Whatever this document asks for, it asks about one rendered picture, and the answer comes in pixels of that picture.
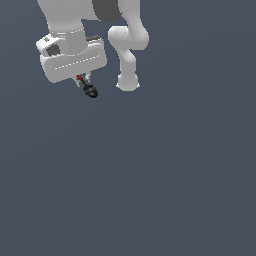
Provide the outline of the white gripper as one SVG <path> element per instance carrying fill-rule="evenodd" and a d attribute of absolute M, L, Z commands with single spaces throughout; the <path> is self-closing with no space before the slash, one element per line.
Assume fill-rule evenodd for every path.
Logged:
<path fill-rule="evenodd" d="M 52 83 L 74 78 L 82 73 L 86 73 L 85 77 L 90 81 L 90 72 L 107 64 L 104 41 L 99 36 L 94 36 L 87 47 L 76 54 L 67 53 L 69 46 L 65 38 L 54 38 L 51 34 L 38 40 L 36 47 L 41 53 L 40 62 L 44 73 Z M 80 80 L 74 81 L 77 87 L 82 86 Z"/>

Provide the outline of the black tool with red tip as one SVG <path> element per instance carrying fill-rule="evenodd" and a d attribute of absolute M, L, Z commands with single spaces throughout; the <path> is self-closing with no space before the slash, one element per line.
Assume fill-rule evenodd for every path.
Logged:
<path fill-rule="evenodd" d="M 98 96 L 97 88 L 93 85 L 90 85 L 89 81 L 86 78 L 83 78 L 80 75 L 77 75 L 76 78 L 79 81 L 80 85 L 84 85 L 83 91 L 87 96 L 91 98 L 96 98 Z"/>

